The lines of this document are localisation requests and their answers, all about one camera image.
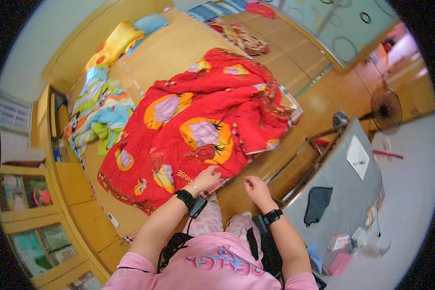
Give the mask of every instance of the glass cabinet door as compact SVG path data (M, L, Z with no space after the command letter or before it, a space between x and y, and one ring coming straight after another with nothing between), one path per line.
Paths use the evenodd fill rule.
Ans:
M101 290L109 277L104 277L91 261L72 269L41 290Z
M92 271L88 271L63 290L101 290L102 288L103 284L93 275Z
M3 166L0 172L0 216L3 222L59 211L46 169Z
M61 213L4 226L19 263L36 286L87 258Z

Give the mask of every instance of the electric fan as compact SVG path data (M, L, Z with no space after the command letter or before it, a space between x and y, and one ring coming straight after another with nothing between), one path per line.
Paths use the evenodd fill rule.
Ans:
M397 94L390 88L380 87L371 96L371 112L359 120L373 119L377 128L384 133L392 133L400 125L403 114Z

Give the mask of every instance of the yellow pillow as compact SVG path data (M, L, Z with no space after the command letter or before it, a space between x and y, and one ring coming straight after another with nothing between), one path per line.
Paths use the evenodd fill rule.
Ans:
M108 67L112 66L134 39L143 38L143 31L135 29L127 20L122 21L88 61L83 73L96 65L105 64Z

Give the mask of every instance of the wristwatch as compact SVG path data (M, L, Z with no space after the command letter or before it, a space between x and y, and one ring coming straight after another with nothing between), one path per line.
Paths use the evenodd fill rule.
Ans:
M190 192L186 191L185 189L178 190L175 194L177 194L178 199L182 200L186 204L189 211L195 205L196 199L193 198Z
M281 215L283 215L283 212L280 209L273 209L264 216L267 219L267 222L264 222L265 224L270 225L276 220L280 219Z

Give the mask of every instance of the mattress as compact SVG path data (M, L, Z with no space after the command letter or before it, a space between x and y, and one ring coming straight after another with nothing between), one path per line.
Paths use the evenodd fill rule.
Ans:
M244 51L229 43L220 34L184 12L172 9L163 15L170 24L148 36L131 55L122 56L109 71L108 77L119 80L121 88L129 93L136 105L142 99L143 92L156 80L170 79L176 74L183 73L214 47L245 55ZM85 75L82 75L70 90L70 109L84 82ZM299 108L297 103L288 97L284 98L282 105ZM105 213L110 212L119 222L115 229L123 237L137 230L147 216L139 209L116 200L101 187L96 178L103 160L104 156L98 154L97 142L89 144L82 156L87 177L100 205Z

